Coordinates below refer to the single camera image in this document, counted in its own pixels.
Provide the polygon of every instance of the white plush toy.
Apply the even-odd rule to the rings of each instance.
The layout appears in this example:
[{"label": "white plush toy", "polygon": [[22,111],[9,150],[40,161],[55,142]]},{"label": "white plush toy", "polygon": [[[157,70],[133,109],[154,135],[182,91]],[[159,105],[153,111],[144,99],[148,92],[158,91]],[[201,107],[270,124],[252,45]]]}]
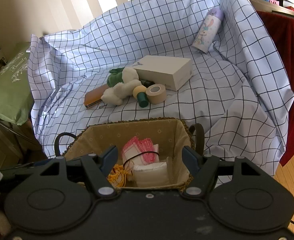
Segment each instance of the white plush toy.
[{"label": "white plush toy", "polygon": [[123,104],[123,99],[131,96],[135,87],[142,83],[139,81],[137,71],[130,67],[125,67],[122,71],[123,83],[117,83],[114,87],[105,90],[101,100],[105,104],[113,104],[120,106]]}]

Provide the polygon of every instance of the orange phone case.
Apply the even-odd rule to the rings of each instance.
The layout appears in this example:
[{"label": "orange phone case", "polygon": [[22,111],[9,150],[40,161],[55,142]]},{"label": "orange phone case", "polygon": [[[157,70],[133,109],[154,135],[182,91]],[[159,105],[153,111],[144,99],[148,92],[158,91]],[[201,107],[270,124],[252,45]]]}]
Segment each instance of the orange phone case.
[{"label": "orange phone case", "polygon": [[102,85],[101,87],[95,88],[85,94],[84,105],[86,108],[92,107],[95,104],[98,104],[102,100],[100,99],[105,92],[105,90],[109,88],[107,84]]}]

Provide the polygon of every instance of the white cloth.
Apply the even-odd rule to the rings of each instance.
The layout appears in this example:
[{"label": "white cloth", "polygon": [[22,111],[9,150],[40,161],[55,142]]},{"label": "white cloth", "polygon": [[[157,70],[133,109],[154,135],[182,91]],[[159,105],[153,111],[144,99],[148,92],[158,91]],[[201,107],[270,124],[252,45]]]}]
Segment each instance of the white cloth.
[{"label": "white cloth", "polygon": [[[208,54],[192,47],[209,9],[225,18]],[[187,57],[194,76],[167,100],[140,108],[84,106],[85,93],[106,83],[111,68],[145,55]],[[132,0],[76,31],[32,36],[28,69],[36,138],[54,157],[61,132],[88,125],[175,117],[205,129],[205,153],[226,160],[242,155],[273,175],[285,151],[288,110],[294,100],[284,66],[248,0]],[[63,137],[63,152],[72,138]]]},{"label": "white cloth", "polygon": [[134,165],[133,177],[137,187],[160,187],[170,185],[166,162]]}]

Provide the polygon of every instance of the red velvet fabric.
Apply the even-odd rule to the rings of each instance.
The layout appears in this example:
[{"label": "red velvet fabric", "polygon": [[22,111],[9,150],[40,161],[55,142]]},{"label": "red velvet fabric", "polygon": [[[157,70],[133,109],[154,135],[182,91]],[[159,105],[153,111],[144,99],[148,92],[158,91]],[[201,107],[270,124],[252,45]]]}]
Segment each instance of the red velvet fabric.
[{"label": "red velvet fabric", "polygon": [[[284,63],[291,89],[294,92],[294,19],[277,14],[258,12],[273,39]],[[294,102],[289,110],[286,152],[280,160],[284,166],[294,155]]]}]

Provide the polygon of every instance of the basket handle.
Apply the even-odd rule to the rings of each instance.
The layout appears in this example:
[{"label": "basket handle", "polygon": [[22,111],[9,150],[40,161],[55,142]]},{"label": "basket handle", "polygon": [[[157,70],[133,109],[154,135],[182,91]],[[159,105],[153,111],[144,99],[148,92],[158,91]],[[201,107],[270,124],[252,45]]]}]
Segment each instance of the basket handle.
[{"label": "basket handle", "polygon": [[202,156],[204,154],[204,146],[205,146],[205,132],[204,128],[200,123],[193,124],[189,127],[189,132],[191,136],[193,136],[196,131],[196,147],[195,151]]},{"label": "basket handle", "polygon": [[62,133],[58,134],[55,139],[55,143],[54,143],[54,151],[55,151],[56,157],[61,155],[60,150],[59,150],[59,140],[61,137],[65,136],[65,135],[73,137],[74,139],[77,139],[77,136],[74,135],[73,133],[70,133],[70,132],[62,132]]}]

